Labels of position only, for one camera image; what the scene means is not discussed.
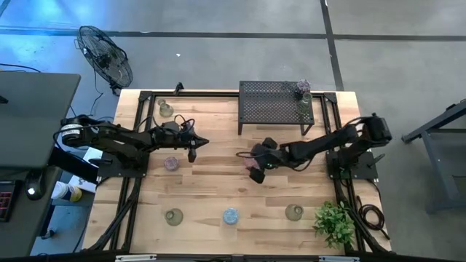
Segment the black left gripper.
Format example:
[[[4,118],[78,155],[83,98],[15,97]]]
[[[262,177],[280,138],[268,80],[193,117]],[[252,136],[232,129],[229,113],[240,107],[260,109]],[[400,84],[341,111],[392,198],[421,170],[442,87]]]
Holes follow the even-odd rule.
[[[207,138],[198,136],[193,131],[181,132],[162,127],[151,129],[151,139],[152,151],[161,148],[186,149],[188,151],[188,160],[191,163],[197,158],[196,149],[209,143]]]

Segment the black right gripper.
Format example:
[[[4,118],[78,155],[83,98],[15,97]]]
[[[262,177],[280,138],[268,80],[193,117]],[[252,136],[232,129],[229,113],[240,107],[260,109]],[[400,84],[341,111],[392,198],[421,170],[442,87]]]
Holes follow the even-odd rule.
[[[254,158],[260,168],[244,169],[243,173],[258,184],[265,179],[265,171],[273,170],[280,166],[287,166],[289,162],[289,143],[278,144],[272,138],[265,138],[262,143],[257,143],[245,158]]]

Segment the red patterned candle tin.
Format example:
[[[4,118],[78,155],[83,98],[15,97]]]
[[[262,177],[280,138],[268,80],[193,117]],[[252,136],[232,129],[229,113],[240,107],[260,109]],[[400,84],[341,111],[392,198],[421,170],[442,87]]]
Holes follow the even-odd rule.
[[[167,157],[164,160],[164,167],[166,170],[174,172],[178,170],[180,167],[179,160],[175,158],[174,156]]]

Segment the green artificial table plant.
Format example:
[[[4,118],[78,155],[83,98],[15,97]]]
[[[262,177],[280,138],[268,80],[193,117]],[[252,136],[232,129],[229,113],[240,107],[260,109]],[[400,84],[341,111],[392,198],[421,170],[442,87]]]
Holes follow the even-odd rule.
[[[315,235],[325,237],[328,248],[340,250],[345,245],[352,246],[355,243],[355,225],[348,210],[343,202],[337,205],[329,201],[316,209],[312,228]]]

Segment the black standing floor fan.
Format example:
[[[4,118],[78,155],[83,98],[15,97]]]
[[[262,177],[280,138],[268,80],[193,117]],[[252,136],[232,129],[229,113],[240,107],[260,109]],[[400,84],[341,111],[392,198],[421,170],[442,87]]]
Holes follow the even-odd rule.
[[[119,96],[121,90],[131,85],[133,71],[127,53],[101,29],[80,26],[76,42],[93,70],[108,82],[113,95]]]

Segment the white and yellow bottle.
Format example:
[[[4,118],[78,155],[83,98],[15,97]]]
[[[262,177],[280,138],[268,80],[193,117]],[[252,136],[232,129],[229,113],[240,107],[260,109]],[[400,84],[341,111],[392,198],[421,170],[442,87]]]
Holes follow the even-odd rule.
[[[52,191],[51,199],[78,202],[82,198],[82,190],[77,186],[57,181]]]

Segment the large gray desk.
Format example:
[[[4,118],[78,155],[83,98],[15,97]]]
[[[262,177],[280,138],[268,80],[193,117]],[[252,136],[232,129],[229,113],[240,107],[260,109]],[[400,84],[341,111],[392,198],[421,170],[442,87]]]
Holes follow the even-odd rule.
[[[46,165],[54,147],[52,135],[68,113],[79,74],[1,72],[0,168]]]

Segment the black computer mouse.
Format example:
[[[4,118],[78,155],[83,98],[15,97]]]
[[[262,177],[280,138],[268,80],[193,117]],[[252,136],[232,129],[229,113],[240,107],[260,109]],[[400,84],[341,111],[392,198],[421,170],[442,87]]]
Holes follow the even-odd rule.
[[[46,193],[45,179],[41,170],[32,170],[25,177],[26,196],[36,201],[41,199]]]

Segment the gray metal table stand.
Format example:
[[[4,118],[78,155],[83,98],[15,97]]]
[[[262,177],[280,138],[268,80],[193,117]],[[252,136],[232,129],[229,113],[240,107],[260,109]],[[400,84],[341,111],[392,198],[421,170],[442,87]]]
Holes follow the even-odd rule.
[[[466,117],[466,98],[401,138],[405,144],[422,139],[440,181],[442,193],[427,206],[430,214],[466,208],[466,128],[446,127],[463,116]]]

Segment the dark side desk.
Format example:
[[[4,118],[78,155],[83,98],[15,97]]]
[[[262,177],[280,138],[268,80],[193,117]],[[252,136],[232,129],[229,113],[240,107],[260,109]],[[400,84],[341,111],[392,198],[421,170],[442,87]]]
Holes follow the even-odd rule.
[[[26,196],[26,184],[22,180],[15,189],[12,213],[7,222],[0,222],[0,258],[29,256],[41,231],[51,203],[55,183],[62,170],[48,167],[42,175],[45,192],[39,200]]]

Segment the black keyboard red keys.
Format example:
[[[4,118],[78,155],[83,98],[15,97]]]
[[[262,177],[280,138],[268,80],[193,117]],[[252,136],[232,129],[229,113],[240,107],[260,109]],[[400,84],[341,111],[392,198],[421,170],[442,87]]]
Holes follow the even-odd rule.
[[[18,185],[15,180],[0,180],[0,222],[7,222],[12,214]]]

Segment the black aluminium table frame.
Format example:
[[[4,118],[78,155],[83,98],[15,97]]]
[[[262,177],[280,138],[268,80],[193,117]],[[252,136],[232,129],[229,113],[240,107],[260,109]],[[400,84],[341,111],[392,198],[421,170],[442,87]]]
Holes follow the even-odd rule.
[[[237,152],[247,151],[267,137],[278,143],[300,140],[297,125],[247,124],[238,128],[238,93],[235,90],[125,90],[114,121],[132,127],[137,116],[157,114],[156,101],[165,99],[177,114],[195,120],[198,135],[209,143],[197,150],[191,163],[184,150],[161,149],[151,154],[141,183],[133,227],[122,224],[118,244],[128,243],[134,254],[163,255],[327,255],[324,237],[315,235],[315,211],[335,198],[325,155],[318,154],[301,172],[271,170],[262,184],[243,173]],[[178,170],[165,169],[174,156]],[[290,204],[301,205],[299,221],[285,217]],[[235,225],[223,221],[225,209],[238,210]],[[167,210],[178,208],[183,221],[167,224]]]

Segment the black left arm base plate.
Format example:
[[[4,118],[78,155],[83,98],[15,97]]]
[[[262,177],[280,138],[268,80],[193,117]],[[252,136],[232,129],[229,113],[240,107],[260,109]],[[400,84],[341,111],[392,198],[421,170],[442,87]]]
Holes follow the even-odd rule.
[[[116,156],[103,153],[98,176],[102,178],[142,178],[147,173],[149,154],[142,153],[136,160],[120,160]]]

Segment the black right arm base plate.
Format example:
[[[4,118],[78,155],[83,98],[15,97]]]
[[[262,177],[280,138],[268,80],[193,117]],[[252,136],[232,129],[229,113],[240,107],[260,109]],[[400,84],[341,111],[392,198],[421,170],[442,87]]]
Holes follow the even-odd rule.
[[[328,176],[332,179],[363,179],[376,180],[378,172],[376,163],[380,161],[385,154],[374,156],[371,151],[361,154],[356,163],[349,167],[343,167],[339,164],[338,154],[335,151],[328,151],[325,160],[328,168]]]

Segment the silver metal bracket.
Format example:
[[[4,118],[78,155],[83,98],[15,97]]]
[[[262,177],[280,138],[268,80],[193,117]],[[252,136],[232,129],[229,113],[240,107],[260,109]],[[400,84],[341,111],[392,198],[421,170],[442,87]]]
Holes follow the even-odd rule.
[[[156,254],[129,254],[117,255],[114,262],[155,262]]]
[[[318,258],[319,262],[360,262],[359,257],[343,255],[322,255]]]

